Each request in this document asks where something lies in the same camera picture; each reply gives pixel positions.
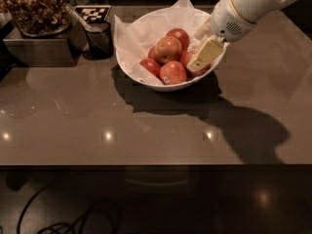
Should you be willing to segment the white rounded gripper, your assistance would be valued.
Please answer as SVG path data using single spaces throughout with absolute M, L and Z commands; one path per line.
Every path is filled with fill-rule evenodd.
M 241 17 L 233 0 L 220 0 L 211 18 L 207 18 L 194 33 L 197 40 L 203 39 L 187 68 L 192 72 L 203 70 L 223 53 L 224 41 L 236 42 L 254 29 L 255 23 Z

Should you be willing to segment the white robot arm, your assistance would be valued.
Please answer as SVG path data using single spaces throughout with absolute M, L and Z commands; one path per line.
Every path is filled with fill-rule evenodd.
M 217 59 L 224 45 L 236 42 L 252 32 L 269 12 L 283 9 L 297 0 L 219 0 L 210 17 L 196 31 L 201 43 L 187 68 L 203 70 Z

